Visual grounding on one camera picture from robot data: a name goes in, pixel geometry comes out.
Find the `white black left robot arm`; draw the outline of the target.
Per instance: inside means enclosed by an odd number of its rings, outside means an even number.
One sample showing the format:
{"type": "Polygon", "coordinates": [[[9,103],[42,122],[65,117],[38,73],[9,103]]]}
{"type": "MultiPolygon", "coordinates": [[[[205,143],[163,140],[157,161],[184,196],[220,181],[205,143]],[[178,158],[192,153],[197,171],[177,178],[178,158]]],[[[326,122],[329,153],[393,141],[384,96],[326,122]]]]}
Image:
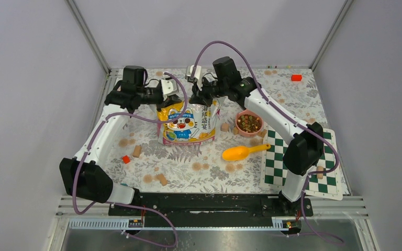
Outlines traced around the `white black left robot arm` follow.
{"type": "Polygon", "coordinates": [[[121,203],[130,215],[141,210],[135,190],[114,183],[103,169],[115,137],[141,105],[161,105],[178,92],[170,76],[158,80],[155,87],[145,84],[147,70],[141,66],[126,66],[122,78],[108,93],[102,114],[92,133],[72,158],[64,158],[59,165],[68,195],[94,202],[121,203]]]}

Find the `yellow plastic scoop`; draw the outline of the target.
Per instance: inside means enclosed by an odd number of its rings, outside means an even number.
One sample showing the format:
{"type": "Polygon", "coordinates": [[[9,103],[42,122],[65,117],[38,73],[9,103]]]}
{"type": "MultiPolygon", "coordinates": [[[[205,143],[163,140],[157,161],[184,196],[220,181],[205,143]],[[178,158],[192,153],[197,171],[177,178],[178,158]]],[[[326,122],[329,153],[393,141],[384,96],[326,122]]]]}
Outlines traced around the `yellow plastic scoop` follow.
{"type": "Polygon", "coordinates": [[[240,161],[246,159],[251,153],[269,150],[270,148],[270,144],[262,144],[253,147],[236,146],[223,151],[222,159],[225,161],[240,161]]]}

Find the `pet food bag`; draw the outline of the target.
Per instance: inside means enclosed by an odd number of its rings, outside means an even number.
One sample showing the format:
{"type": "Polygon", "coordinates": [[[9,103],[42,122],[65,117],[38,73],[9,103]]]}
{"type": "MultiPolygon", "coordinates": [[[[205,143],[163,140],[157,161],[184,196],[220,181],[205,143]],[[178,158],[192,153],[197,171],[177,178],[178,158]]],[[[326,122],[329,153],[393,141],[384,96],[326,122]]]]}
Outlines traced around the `pet food bag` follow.
{"type": "Polygon", "coordinates": [[[220,107],[223,98],[213,99],[210,106],[182,101],[157,110],[157,117],[169,123],[158,124],[158,142],[163,145],[201,145],[214,141],[220,131],[220,107]]]}

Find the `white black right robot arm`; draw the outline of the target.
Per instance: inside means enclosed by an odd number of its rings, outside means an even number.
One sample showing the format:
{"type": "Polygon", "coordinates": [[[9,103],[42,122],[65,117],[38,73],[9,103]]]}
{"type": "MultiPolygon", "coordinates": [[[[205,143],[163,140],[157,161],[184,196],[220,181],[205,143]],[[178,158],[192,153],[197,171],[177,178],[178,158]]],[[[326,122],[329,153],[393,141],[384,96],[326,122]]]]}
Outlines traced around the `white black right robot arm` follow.
{"type": "Polygon", "coordinates": [[[214,97],[228,97],[241,108],[262,118],[287,144],[283,164],[287,177],[281,190],[279,208],[293,215],[300,208],[299,199],[306,183],[307,173],[323,155],[322,126],[296,119],[280,106],[253,77],[242,77],[232,58],[225,56],[213,62],[216,79],[202,79],[200,66],[188,66],[186,80],[193,83],[196,100],[205,103],[214,97]]]}

